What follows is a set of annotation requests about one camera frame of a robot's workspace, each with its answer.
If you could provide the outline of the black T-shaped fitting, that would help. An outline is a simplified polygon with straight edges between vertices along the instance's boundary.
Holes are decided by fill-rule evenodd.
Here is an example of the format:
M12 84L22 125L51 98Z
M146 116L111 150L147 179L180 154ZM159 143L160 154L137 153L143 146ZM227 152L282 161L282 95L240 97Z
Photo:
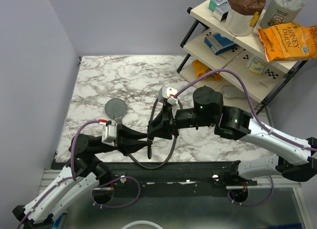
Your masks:
M151 139L147 139L148 142L148 148L147 148L147 158L150 160L152 158L152 140Z

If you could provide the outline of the grey shower head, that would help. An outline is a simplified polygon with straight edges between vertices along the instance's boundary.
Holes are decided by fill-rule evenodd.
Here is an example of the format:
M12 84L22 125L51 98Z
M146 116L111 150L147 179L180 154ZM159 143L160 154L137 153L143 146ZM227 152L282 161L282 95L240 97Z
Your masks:
M127 112L126 103L119 98L110 99L105 105L105 113L110 118L116 121L117 124L122 124L122 118Z

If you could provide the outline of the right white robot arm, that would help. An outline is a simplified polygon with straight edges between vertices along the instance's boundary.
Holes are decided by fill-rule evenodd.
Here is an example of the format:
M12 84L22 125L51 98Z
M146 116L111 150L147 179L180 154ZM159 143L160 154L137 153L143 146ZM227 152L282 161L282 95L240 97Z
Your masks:
M260 176L281 175L284 178L306 182L317 173L317 160L310 148L315 139L299 139L282 133L257 121L250 113L225 106L223 96L208 86L193 93L191 109L177 109L171 104L165 87L160 89L159 99L163 107L158 116L149 121L148 139L171 139L183 128L214 126L214 133L221 138L252 143L273 153L272 156L252 161L240 161L228 172L228 180L240 185L245 180Z

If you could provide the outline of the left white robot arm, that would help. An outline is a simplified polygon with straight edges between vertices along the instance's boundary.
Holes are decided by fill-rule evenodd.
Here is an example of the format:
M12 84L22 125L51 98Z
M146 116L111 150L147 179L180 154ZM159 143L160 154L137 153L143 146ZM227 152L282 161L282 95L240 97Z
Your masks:
M145 133L137 132L122 124L100 122L101 136L77 131L70 145L70 160L57 177L33 201L19 205L13 214L19 220L18 228L48 229L59 216L85 192L96 187L109 186L127 176L115 178L110 168L97 154L120 151L124 155L135 153L151 145Z

